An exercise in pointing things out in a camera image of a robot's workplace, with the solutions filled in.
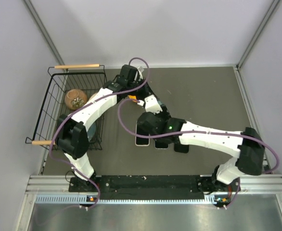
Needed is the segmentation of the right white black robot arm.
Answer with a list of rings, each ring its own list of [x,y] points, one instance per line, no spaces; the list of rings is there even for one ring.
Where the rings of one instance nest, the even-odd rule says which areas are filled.
[[[226,131],[202,127],[184,119],[172,117],[165,105],[155,98],[138,101],[145,112],[137,125],[157,142],[174,144],[178,152],[186,151],[190,145],[226,153],[230,159],[215,167],[211,177],[199,183],[203,192],[224,190],[242,176],[259,176],[263,173],[265,145],[253,128],[244,131]]]

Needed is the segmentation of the black phone case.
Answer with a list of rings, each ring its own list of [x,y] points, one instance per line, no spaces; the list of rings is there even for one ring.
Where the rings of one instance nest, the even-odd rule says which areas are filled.
[[[183,144],[174,144],[174,151],[177,153],[187,154],[189,152],[189,146]]]

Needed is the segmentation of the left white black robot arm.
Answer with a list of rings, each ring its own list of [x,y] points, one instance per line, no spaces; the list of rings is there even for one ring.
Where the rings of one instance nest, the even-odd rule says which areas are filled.
[[[68,158],[74,174],[80,179],[79,185],[86,191],[96,186],[95,171],[87,155],[90,146],[88,130],[109,108],[126,97],[142,106],[150,118],[146,135],[163,131],[170,118],[167,107],[154,94],[142,71],[130,64],[123,65],[114,80],[106,82],[83,107],[58,119],[55,144]]]

